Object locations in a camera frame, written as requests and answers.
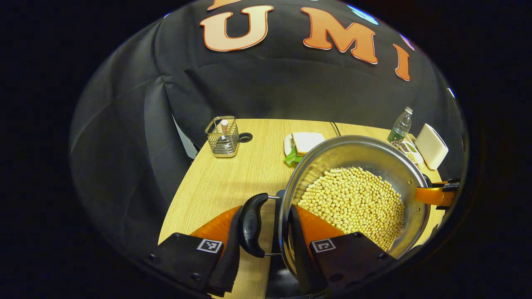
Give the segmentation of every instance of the cable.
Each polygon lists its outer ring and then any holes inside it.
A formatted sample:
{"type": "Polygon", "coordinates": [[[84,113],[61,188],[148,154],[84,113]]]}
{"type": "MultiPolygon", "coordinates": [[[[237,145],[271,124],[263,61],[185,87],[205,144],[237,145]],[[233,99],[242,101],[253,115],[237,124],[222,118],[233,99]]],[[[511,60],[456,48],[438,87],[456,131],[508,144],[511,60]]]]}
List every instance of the cable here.
{"type": "Polygon", "coordinates": [[[338,136],[341,136],[342,134],[340,134],[340,130],[338,130],[338,126],[336,125],[336,123],[333,122],[333,121],[331,121],[330,123],[336,128],[335,133],[336,133],[338,136]]]}

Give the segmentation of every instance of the water bottle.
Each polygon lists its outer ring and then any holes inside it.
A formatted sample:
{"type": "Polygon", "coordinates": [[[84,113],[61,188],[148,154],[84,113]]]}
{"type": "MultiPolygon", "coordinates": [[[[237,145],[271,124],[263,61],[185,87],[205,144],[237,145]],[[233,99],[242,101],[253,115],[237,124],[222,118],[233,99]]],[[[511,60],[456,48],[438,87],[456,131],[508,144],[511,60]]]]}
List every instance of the water bottle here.
{"type": "Polygon", "coordinates": [[[394,123],[394,126],[388,135],[388,142],[393,146],[399,147],[403,139],[410,131],[410,125],[412,124],[412,109],[406,107],[403,114],[399,115],[394,123]]]}

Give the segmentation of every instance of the bottle cap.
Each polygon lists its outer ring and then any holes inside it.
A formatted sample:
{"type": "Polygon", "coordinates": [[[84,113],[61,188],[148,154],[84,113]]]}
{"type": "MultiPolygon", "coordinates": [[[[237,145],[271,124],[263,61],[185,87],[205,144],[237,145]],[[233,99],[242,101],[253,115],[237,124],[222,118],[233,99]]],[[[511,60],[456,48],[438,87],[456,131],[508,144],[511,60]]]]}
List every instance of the bottle cap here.
{"type": "Polygon", "coordinates": [[[228,124],[228,121],[227,119],[224,119],[221,121],[221,125],[222,125],[222,132],[227,132],[227,124],[228,124]]]}

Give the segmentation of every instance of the stainless steel pot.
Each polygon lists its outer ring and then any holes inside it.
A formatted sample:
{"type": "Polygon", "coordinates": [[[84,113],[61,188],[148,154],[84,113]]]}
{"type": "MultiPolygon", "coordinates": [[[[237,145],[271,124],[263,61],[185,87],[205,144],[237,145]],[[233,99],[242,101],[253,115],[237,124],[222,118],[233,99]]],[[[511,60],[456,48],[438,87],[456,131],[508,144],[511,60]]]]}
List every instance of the stainless steel pot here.
{"type": "Polygon", "coordinates": [[[282,259],[297,277],[293,245],[289,233],[289,213],[294,199],[301,198],[308,185],[331,168],[362,167],[376,176],[382,176],[402,195],[405,205],[404,226],[387,253],[396,259],[408,252],[419,239],[430,213],[429,205],[414,200],[417,187],[428,187],[423,174],[403,153],[380,140],[356,135],[339,136],[326,140],[305,155],[292,173],[284,196],[276,198],[258,194],[243,206],[240,244],[249,254],[264,257],[258,238],[260,233],[260,207],[269,198],[282,200],[279,214],[279,245],[282,259]]]}

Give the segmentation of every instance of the white napkin holder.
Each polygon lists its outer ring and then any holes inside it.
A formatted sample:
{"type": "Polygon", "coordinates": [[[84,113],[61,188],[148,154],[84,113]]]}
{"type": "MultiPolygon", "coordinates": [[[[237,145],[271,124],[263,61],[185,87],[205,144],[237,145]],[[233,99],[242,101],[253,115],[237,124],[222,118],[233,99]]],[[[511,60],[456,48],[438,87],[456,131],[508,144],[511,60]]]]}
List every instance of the white napkin holder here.
{"type": "Polygon", "coordinates": [[[414,141],[428,168],[436,170],[449,152],[438,132],[425,124],[414,141]]]}

